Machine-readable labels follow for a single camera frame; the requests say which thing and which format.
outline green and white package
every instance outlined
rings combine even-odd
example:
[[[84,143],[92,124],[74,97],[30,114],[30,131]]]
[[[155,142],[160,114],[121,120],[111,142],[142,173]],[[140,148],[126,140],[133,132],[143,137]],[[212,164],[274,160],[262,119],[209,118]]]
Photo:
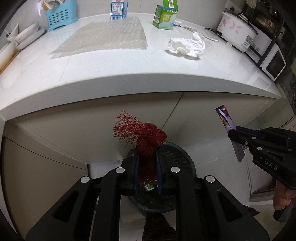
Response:
[[[157,5],[153,25],[159,29],[172,30],[177,17],[177,0],[163,0],[163,6]]]

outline silver screw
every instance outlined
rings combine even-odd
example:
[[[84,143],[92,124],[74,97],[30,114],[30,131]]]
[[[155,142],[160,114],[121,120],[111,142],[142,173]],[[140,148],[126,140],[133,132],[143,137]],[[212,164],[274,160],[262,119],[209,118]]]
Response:
[[[177,172],[180,171],[180,168],[178,168],[178,167],[172,167],[170,170],[171,170],[172,172],[177,173]]]
[[[116,168],[117,173],[123,173],[124,171],[125,171],[125,169],[123,167]]]
[[[215,181],[215,178],[213,176],[207,176],[205,178],[209,183],[213,183]]]
[[[82,177],[81,179],[80,179],[80,181],[82,182],[82,183],[88,183],[89,182],[89,177]]]

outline human hand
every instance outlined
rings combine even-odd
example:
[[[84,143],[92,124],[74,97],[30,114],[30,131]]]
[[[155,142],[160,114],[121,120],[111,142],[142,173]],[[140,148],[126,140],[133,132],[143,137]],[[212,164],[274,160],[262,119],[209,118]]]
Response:
[[[273,205],[274,209],[281,210],[284,209],[286,206],[289,206],[291,202],[291,198],[296,197],[296,190],[290,190],[286,186],[284,186],[278,180],[276,181],[276,187],[274,189],[274,197]]]

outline red mesh bag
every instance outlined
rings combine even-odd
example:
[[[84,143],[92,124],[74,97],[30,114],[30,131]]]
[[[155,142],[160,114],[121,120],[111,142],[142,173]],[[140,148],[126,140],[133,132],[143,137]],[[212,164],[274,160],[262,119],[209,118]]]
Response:
[[[151,123],[142,123],[133,115],[122,111],[117,124],[114,125],[114,136],[128,144],[137,143],[140,154],[139,184],[156,183],[155,152],[158,146],[165,143],[164,130],[157,129]]]

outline white countertop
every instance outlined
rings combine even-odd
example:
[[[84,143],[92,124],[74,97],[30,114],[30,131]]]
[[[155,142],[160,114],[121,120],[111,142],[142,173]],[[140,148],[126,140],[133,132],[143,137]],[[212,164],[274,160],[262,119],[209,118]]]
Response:
[[[180,27],[157,29],[152,14],[129,14],[143,25],[146,50],[99,50],[52,59],[49,53],[79,28],[109,16],[80,19],[46,33],[21,51],[0,75],[0,117],[9,120],[66,103],[149,92],[214,91],[281,98],[275,84],[223,40],[206,40],[205,55],[199,58],[170,54],[170,38],[189,39],[192,32]],[[198,25],[182,24],[204,32]]]

